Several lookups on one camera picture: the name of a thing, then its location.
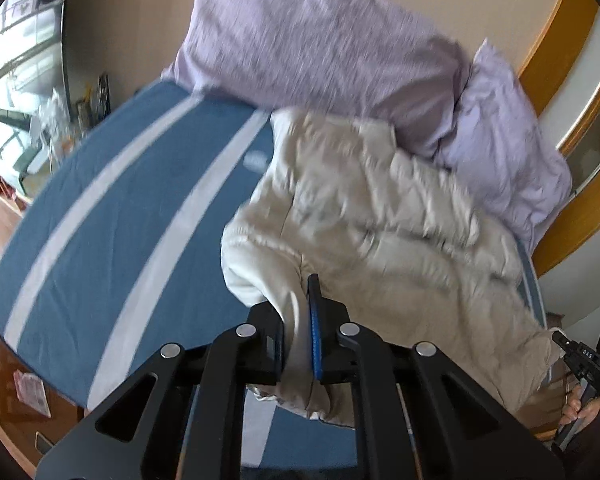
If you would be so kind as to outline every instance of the lavender fabric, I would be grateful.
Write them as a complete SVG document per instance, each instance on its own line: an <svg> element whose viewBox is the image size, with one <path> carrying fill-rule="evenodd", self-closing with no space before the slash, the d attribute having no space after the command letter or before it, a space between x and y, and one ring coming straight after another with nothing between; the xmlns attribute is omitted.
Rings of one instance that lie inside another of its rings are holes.
<svg viewBox="0 0 600 480"><path fill-rule="evenodd" d="M456 130L435 162L452 168L474 198L532 251L571 192L562 155L509 63L484 41L456 107Z"/></svg>
<svg viewBox="0 0 600 480"><path fill-rule="evenodd" d="M258 107L387 120L400 147L457 171L528 250L571 187L509 65L484 47L471 69L457 42L386 0L195 0L162 76Z"/></svg>

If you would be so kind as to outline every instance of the bed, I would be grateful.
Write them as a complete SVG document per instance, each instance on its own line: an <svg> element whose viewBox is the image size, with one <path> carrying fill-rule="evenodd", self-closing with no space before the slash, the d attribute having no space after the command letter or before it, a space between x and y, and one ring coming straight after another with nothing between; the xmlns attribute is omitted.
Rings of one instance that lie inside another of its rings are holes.
<svg viewBox="0 0 600 480"><path fill-rule="evenodd" d="M90 133L0 263L0 334L35 373L92 408L164 343L208 344L246 319L224 285L219 247L272 156L268 117L158 82ZM546 327L518 247L519 293ZM356 463L354 432L248 394L242 460L346 468Z"/></svg>

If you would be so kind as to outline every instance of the mattress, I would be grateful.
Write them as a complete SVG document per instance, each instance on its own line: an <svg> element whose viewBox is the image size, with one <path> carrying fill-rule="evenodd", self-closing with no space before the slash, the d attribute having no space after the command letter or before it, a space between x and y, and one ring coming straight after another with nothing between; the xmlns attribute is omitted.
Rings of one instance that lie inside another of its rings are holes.
<svg viewBox="0 0 600 480"><path fill-rule="evenodd" d="M47 383L96 406L164 343L244 322L220 266L225 224L273 152L269 113L159 82L94 129L28 210L0 262L0 334ZM546 325L531 261L520 294ZM356 463L354 431L248 394L243 465Z"/></svg>

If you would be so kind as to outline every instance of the white garment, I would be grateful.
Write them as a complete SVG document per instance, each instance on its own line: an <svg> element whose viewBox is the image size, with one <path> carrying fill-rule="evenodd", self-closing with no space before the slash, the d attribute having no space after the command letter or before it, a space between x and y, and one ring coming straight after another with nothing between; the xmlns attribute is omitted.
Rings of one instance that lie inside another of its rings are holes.
<svg viewBox="0 0 600 480"><path fill-rule="evenodd" d="M474 208L456 178L396 149L382 121L279 110L272 163L222 236L229 290L270 301L285 323L282 382L261 394L352 425L348 386L311 366L306 279L351 320L401 346L428 340L510 412L559 357L516 291L512 235Z"/></svg>

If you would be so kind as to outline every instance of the beige wall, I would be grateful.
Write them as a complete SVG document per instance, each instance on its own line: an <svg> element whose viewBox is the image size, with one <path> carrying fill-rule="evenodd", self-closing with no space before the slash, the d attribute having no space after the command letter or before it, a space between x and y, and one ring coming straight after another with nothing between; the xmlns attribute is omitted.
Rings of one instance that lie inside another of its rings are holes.
<svg viewBox="0 0 600 480"><path fill-rule="evenodd" d="M518 67L557 0L393 0L423 12L471 52L485 36ZM158 77L187 31L193 0L69 0L66 60L72 98L110 73L113 104Z"/></svg>

